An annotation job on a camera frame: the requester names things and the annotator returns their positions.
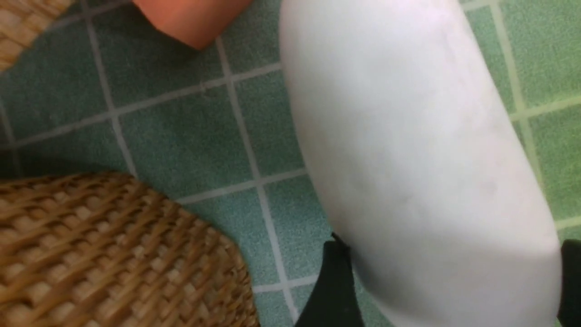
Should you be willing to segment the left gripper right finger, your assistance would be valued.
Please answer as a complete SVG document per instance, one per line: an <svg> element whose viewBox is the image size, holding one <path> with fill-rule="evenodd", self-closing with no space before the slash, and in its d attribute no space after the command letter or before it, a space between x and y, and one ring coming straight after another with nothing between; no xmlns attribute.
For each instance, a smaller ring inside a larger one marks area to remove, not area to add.
<svg viewBox="0 0 581 327"><path fill-rule="evenodd" d="M581 325L581 241L568 239L561 247L562 294L558 321L562 327Z"/></svg>

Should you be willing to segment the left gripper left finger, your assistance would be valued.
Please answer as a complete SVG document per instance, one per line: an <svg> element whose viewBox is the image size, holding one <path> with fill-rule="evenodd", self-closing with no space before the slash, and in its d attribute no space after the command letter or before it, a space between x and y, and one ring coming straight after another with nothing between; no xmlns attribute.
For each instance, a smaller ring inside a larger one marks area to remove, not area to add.
<svg viewBox="0 0 581 327"><path fill-rule="evenodd" d="M317 281L296 327L363 327L350 247L336 233L324 243Z"/></svg>

